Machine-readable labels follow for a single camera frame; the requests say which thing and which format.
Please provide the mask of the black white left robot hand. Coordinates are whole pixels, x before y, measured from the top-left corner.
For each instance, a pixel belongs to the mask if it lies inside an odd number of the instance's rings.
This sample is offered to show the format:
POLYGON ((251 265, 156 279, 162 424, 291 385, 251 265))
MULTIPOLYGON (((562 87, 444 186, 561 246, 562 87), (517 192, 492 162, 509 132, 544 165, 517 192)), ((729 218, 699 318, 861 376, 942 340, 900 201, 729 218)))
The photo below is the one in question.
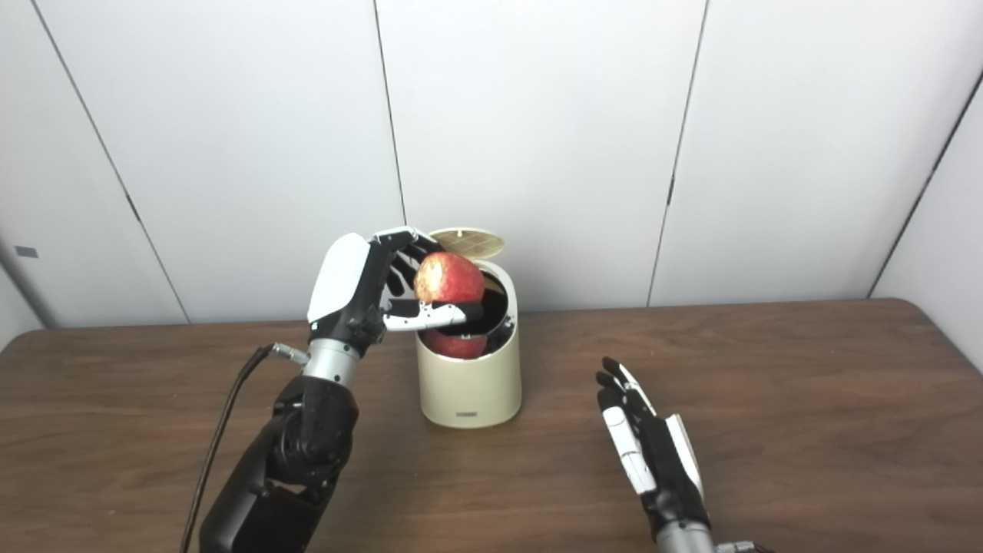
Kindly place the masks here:
POLYGON ((362 357, 390 330, 457 328, 480 320, 485 314, 480 299, 425 302, 404 297, 425 256, 442 251, 435 238, 410 225, 370 238, 357 233, 338 238, 324 257, 306 312, 309 353, 333 344, 362 357))

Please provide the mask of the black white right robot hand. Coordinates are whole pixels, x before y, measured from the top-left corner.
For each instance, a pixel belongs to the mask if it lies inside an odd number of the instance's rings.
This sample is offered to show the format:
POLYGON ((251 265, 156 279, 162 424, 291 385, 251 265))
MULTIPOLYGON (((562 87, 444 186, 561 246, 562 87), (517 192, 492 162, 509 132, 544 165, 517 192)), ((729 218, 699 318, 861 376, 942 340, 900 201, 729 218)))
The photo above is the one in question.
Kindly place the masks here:
POLYGON ((660 552, 713 552, 699 466, 684 423, 661 417, 624 364, 608 356, 597 403, 660 552))

